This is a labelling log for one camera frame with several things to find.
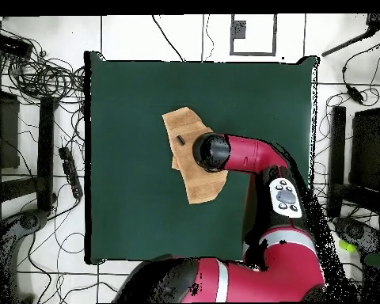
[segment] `grey button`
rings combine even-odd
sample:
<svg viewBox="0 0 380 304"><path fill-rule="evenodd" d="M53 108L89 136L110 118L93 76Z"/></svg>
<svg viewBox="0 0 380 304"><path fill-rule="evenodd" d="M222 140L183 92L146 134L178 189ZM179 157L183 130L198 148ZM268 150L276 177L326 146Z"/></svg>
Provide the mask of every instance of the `grey button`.
<svg viewBox="0 0 380 304"><path fill-rule="evenodd" d="M279 202L286 203L286 204L294 204L295 203L295 195L293 192L289 192L286 190L282 190L277 192L276 199Z"/></svg>

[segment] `control panel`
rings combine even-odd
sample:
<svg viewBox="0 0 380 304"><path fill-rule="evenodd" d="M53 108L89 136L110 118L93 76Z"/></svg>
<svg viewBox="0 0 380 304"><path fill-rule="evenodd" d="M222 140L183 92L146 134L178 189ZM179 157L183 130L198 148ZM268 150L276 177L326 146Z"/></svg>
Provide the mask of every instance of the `control panel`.
<svg viewBox="0 0 380 304"><path fill-rule="evenodd" d="M273 211L289 218L301 218L302 211L294 185L285 178L276 178L270 185Z"/></svg>

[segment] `red robot arm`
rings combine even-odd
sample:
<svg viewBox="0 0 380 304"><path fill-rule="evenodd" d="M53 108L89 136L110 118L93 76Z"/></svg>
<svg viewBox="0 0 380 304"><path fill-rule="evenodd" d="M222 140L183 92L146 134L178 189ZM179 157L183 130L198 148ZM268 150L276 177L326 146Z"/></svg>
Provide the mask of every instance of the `red robot arm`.
<svg viewBox="0 0 380 304"><path fill-rule="evenodd" d="M193 156L210 172L252 174L256 215L245 235L243 262L170 257L147 262L132 272L113 302L321 299L324 277L306 226L301 186L287 159L267 142L215 133L194 142Z"/></svg>

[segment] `yellow object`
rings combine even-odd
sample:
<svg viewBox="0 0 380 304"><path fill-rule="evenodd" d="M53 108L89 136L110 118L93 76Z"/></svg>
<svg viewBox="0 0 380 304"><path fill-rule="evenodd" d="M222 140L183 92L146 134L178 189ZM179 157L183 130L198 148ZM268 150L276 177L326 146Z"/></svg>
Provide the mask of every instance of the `yellow object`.
<svg viewBox="0 0 380 304"><path fill-rule="evenodd" d="M344 249L350 253L355 252L355 246L348 244L346 241L343 241L343 240L339 240L339 247L341 247L342 249Z"/></svg>

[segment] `dark green tabletop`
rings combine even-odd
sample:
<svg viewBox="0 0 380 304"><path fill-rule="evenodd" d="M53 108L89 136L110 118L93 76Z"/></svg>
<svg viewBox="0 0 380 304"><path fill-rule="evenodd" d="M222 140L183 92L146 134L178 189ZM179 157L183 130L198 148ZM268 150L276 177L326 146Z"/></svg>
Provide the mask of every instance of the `dark green tabletop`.
<svg viewBox="0 0 380 304"><path fill-rule="evenodd" d="M300 64L91 62L91 248L100 259L241 259L249 175L189 205L162 114L187 106L214 131L285 146L308 175L312 71Z"/></svg>

